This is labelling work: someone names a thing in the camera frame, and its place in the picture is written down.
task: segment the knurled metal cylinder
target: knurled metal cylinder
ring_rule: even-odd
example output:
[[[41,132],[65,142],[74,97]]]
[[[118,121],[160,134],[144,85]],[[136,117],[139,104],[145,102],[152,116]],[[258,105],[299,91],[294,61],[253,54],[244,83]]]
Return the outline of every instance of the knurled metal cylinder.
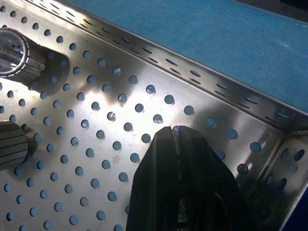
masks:
[[[24,131],[11,121],[0,122],[0,170],[21,164],[27,150]]]
[[[13,29],[0,29],[0,77],[30,85],[45,69],[44,48]]]

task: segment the blue surface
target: blue surface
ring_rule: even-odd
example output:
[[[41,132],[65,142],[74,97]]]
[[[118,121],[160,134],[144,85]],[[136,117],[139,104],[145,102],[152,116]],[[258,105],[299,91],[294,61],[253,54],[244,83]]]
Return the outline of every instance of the blue surface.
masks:
[[[308,112],[308,24],[232,0],[67,0]],[[286,230],[308,230],[308,194]]]

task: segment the blue tabletop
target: blue tabletop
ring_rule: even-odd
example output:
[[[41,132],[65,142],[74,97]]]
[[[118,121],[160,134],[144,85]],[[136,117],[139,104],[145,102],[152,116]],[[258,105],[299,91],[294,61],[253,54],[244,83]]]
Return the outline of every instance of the blue tabletop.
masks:
[[[308,24],[232,0],[67,0],[308,112]],[[286,230],[308,230],[308,193]]]

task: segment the stainless steel tray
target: stainless steel tray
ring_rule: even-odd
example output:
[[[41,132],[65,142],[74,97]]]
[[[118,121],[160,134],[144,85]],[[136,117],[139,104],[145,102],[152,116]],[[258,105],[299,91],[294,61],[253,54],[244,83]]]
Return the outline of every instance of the stainless steel tray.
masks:
[[[283,227],[307,187],[307,114],[67,3],[1,0],[0,26],[50,49],[29,88],[0,79],[0,120],[35,149],[0,172],[1,230],[124,230],[150,138],[176,125],[205,135],[260,228]]]

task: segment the metal sheet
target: metal sheet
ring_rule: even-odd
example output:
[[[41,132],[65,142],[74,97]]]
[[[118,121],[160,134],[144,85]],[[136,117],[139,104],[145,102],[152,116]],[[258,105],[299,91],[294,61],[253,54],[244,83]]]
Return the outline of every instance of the metal sheet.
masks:
[[[72,6],[48,0],[8,0],[1,6],[5,11],[1,8],[0,26],[16,29],[49,49],[42,76],[29,88],[0,79],[0,119],[25,124],[32,147],[31,158],[17,171],[0,172],[1,187],[11,186],[9,192],[0,190],[3,230],[22,225],[43,230],[45,221],[53,230],[118,231],[117,225],[125,229],[139,163],[135,154],[142,159],[148,135],[153,137],[164,126],[202,131],[249,201],[256,197],[255,188],[275,161],[285,133],[308,127],[301,111]],[[51,34],[44,35],[46,30]],[[7,96],[10,90],[12,98]],[[20,99],[25,106],[19,106]],[[35,134],[40,139],[34,140]],[[102,167],[104,160],[110,163],[108,169]],[[125,182],[123,172],[128,176]],[[33,186],[28,186],[28,179]],[[93,179],[99,181],[97,188],[91,185]],[[65,190],[68,184],[71,193]],[[296,193],[302,189],[298,185]],[[42,190],[47,192],[45,199]],[[116,200],[110,200],[110,192],[116,193]],[[19,195],[21,204],[16,202]],[[88,205],[81,205],[82,197]],[[275,220],[277,229],[297,199],[290,199],[277,215],[259,220],[260,226]],[[62,205],[59,212],[56,203]],[[31,208],[37,210],[34,217]],[[100,210],[103,220],[97,217]],[[11,221],[9,212],[14,215]]]

